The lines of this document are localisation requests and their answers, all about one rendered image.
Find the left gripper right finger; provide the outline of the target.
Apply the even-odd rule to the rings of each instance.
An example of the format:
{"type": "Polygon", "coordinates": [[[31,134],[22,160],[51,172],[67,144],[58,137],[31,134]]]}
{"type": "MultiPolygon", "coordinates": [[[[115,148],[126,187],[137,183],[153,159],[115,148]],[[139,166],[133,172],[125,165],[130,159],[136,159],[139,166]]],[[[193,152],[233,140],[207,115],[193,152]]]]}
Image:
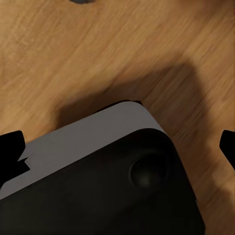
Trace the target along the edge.
{"type": "Polygon", "coordinates": [[[219,147],[235,169],[235,132],[224,130],[220,139],[219,147]]]}

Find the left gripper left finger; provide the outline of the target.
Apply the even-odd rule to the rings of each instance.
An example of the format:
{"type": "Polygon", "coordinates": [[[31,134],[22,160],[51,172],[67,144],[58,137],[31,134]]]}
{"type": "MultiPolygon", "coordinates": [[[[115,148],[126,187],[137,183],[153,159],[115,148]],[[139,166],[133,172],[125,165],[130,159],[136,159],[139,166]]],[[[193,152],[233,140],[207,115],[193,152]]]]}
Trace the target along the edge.
{"type": "Polygon", "coordinates": [[[25,149],[21,130],[0,136],[0,189],[25,149]]]}

